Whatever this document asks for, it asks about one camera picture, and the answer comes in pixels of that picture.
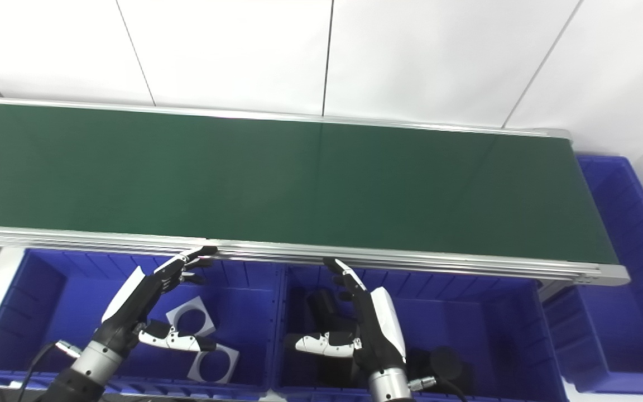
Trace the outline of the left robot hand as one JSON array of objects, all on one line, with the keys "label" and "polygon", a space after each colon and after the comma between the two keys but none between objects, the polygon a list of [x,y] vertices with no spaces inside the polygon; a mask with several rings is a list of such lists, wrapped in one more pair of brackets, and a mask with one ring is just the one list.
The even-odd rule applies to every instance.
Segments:
[{"label": "left robot hand", "polygon": [[149,320],[148,314],[163,294],[181,283],[204,284],[203,278],[190,270],[210,266],[217,252],[214,245],[186,250],[168,259],[150,275],[140,267],[136,268],[109,304],[92,341],[123,358],[140,343],[141,335],[145,337],[145,343],[156,348],[194,353],[216,350],[217,344],[209,338],[181,335],[172,326]]}]

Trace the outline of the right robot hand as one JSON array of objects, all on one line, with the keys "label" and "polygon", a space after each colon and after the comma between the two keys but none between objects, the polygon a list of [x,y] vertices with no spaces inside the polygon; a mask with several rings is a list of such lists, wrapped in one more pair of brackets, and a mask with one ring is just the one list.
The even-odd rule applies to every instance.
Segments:
[{"label": "right robot hand", "polygon": [[387,290],[368,290],[357,273],[336,257],[325,257],[323,263],[345,287],[356,314],[357,330],[289,334],[284,346],[300,353],[353,359],[367,374],[391,369],[406,372],[404,338]]}]

